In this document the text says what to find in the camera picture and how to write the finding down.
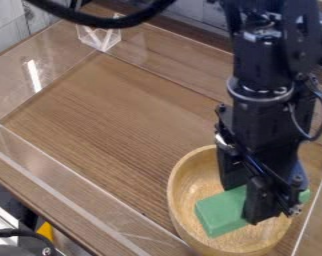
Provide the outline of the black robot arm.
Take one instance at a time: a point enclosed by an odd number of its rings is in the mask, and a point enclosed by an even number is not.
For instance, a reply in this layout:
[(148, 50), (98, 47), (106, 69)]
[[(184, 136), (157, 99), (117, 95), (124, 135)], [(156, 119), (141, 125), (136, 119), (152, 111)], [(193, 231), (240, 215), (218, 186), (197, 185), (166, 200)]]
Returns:
[(308, 189), (297, 150), (322, 131), (311, 127), (322, 90), (317, 0), (220, 0), (233, 47), (231, 105), (216, 109), (220, 179), (244, 187), (241, 216), (257, 224), (297, 214)]

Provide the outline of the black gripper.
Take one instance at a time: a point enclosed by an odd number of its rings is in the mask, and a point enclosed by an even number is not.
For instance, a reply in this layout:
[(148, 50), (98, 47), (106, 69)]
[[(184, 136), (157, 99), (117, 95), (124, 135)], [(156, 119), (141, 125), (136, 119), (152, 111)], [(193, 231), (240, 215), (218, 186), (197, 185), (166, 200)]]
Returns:
[(232, 78), (233, 104), (216, 109), (220, 182), (225, 190), (247, 186), (243, 218), (251, 225), (300, 214), (308, 179), (297, 150), (322, 135), (322, 126), (311, 129), (313, 108), (322, 105), (317, 79), (308, 76), (283, 90), (252, 91)]

